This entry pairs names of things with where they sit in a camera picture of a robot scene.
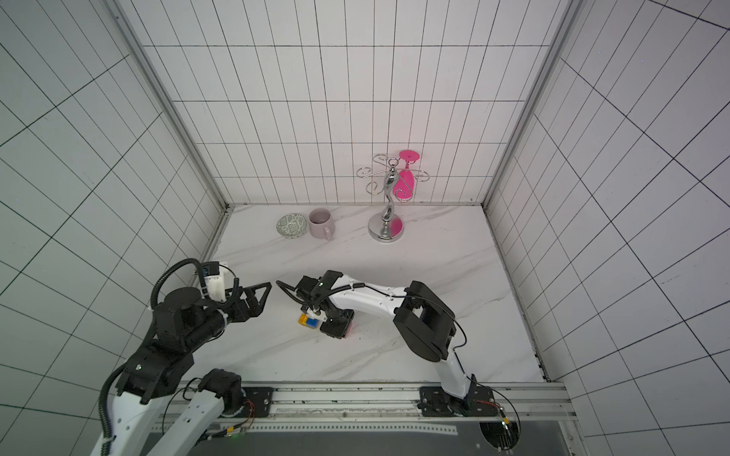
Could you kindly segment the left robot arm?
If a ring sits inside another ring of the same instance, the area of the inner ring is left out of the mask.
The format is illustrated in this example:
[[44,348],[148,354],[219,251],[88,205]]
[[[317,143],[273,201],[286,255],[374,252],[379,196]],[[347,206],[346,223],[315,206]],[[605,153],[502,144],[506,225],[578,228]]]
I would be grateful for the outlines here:
[[186,455],[203,441],[251,427],[270,414],[273,389],[246,387],[239,374],[211,370],[171,426],[165,418],[194,353],[234,323],[259,317],[272,290],[269,282],[243,287],[235,279],[220,294],[207,281],[222,271],[216,261],[185,258],[170,266],[150,295],[152,321],[140,347],[106,379],[98,413],[102,432],[93,454],[139,455],[155,425],[165,433],[153,455]]

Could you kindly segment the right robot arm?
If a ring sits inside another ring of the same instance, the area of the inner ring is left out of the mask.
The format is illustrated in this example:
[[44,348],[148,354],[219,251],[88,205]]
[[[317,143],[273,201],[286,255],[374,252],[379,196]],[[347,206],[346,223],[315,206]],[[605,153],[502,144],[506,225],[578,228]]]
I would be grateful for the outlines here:
[[479,386],[457,359],[452,340],[461,327],[454,312],[424,283],[385,287],[328,270],[317,279],[305,275],[295,286],[281,280],[277,285],[300,304],[305,318],[319,321],[319,330],[332,338],[346,338],[358,313],[391,321],[410,351],[431,363],[438,374],[437,387],[419,389],[417,408],[423,416],[501,414],[492,389]]

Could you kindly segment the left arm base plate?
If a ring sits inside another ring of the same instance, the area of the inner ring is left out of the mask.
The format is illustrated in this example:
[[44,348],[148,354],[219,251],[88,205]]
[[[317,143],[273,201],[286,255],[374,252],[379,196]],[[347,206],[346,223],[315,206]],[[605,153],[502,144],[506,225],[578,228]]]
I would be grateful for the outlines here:
[[274,389],[270,387],[242,387],[233,395],[233,408],[226,412],[235,419],[266,418],[273,404]]

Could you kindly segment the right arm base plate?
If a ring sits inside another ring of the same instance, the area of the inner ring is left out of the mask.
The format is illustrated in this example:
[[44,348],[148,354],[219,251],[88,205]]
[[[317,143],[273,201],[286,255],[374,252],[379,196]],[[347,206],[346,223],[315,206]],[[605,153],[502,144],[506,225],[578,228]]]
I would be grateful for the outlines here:
[[424,417],[496,417],[499,407],[490,387],[471,385],[467,395],[459,399],[441,387],[421,387],[417,407]]

